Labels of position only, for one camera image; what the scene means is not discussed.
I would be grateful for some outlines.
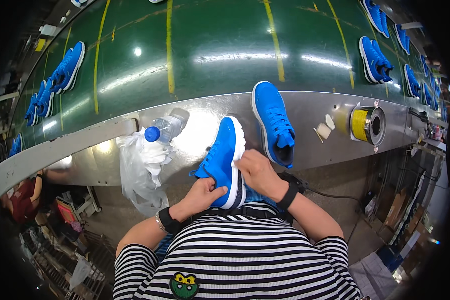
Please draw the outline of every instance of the hand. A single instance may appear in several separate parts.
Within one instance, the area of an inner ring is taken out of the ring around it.
[[[189,217],[208,209],[215,200],[225,195],[227,190],[226,186],[215,189],[213,178],[198,179],[185,198],[170,207],[168,212],[173,219],[183,222]]]
[[[257,150],[245,151],[235,165],[242,172],[245,183],[260,195],[280,202],[287,193],[288,182],[278,177],[268,158]]]

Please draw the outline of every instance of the shoe tongue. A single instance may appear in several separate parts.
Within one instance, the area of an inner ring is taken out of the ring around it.
[[[277,147],[285,148],[286,146],[293,147],[295,141],[292,139],[290,133],[281,134],[278,136]]]

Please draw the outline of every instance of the silver bracelet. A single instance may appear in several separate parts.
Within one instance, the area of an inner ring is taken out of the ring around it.
[[[160,217],[158,216],[159,213],[160,213],[160,212],[158,211],[158,212],[155,214],[155,221],[157,222],[158,227],[160,227],[160,229],[161,229],[163,232],[168,233],[168,232],[165,230],[165,227],[163,226],[162,221],[160,220]]]

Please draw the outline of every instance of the black wristband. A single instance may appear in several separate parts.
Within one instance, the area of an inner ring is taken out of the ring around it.
[[[299,192],[299,188],[296,184],[293,184],[291,182],[288,183],[288,190],[285,193],[285,196],[283,197],[282,201],[277,203],[277,206],[285,211],[288,210],[288,207],[290,204],[292,204],[293,199],[295,199],[295,196]]]
[[[160,218],[160,221],[162,221],[162,225],[165,227],[166,232],[177,234],[182,229],[182,223],[172,219],[172,216],[168,212],[169,209],[170,207],[163,208],[158,213],[158,217]]]

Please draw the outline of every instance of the black and white striped shirt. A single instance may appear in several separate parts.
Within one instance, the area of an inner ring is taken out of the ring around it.
[[[209,215],[177,234],[161,264],[147,247],[127,245],[115,261],[113,297],[348,300],[359,290],[342,238],[312,245],[277,217]]]

